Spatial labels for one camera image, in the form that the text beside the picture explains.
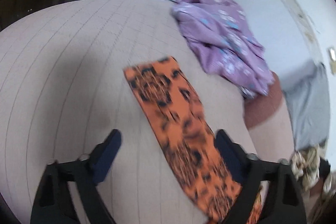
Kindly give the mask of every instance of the black object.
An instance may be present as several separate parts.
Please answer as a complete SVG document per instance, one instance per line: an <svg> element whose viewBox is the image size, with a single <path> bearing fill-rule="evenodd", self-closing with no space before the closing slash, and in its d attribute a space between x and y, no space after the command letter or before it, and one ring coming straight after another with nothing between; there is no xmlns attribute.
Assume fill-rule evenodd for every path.
<svg viewBox="0 0 336 224"><path fill-rule="evenodd" d="M107 175L120 144L121 134L114 129L87 160L47 165L30 223L79 224L67 184L75 181L90 223L116 224L95 186ZM259 224L307 223L300 189L286 160L267 162L254 154L247 155L224 130L218 131L214 144L233 178L242 184L241 193L221 224L246 224L263 180L270 181L270 186Z"/></svg>

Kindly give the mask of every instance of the leopard print fabric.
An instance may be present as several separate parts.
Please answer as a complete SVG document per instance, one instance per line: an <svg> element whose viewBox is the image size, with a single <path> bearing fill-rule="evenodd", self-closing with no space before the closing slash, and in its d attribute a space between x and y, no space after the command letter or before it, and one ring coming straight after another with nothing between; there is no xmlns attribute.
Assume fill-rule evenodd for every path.
<svg viewBox="0 0 336 224"><path fill-rule="evenodd" d="M241 191L232 179L196 91L172 57L124 70L166 160L186 195L211 219L225 218ZM248 224L258 221L257 196Z"/></svg>

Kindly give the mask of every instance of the patterned fabric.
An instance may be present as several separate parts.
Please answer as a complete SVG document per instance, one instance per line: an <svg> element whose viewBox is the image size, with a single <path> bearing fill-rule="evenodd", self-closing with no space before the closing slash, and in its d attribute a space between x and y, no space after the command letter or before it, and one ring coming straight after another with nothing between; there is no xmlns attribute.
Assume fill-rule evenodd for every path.
<svg viewBox="0 0 336 224"><path fill-rule="evenodd" d="M201 101L172 57L124 70L169 166L186 195L212 220L225 218L240 193L204 120ZM258 195L248 224L261 212Z"/></svg>
<svg viewBox="0 0 336 224"><path fill-rule="evenodd" d="M273 82L264 47L250 31L233 0L172 0L173 16L203 70L242 87L246 96L267 95Z"/></svg>

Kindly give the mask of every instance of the orange leopard print cloth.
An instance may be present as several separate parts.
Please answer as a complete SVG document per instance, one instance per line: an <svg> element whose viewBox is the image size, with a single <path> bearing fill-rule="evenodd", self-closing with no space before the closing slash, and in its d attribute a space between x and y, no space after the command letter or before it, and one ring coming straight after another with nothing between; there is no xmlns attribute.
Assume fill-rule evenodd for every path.
<svg viewBox="0 0 336 224"><path fill-rule="evenodd" d="M214 147L196 91L172 57L124 70L169 166L186 195L211 219L225 218L241 185ZM258 195L248 224L258 221Z"/></svg>

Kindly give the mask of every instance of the crumpled purple garment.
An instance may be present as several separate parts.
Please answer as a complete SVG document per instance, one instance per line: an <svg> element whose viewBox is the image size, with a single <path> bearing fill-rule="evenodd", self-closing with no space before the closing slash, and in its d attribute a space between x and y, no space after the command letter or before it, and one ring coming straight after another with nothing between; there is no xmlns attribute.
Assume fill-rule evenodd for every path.
<svg viewBox="0 0 336 224"><path fill-rule="evenodd" d="M268 94L273 76L243 9L233 0L173 0L173 16L203 70L248 92Z"/></svg>

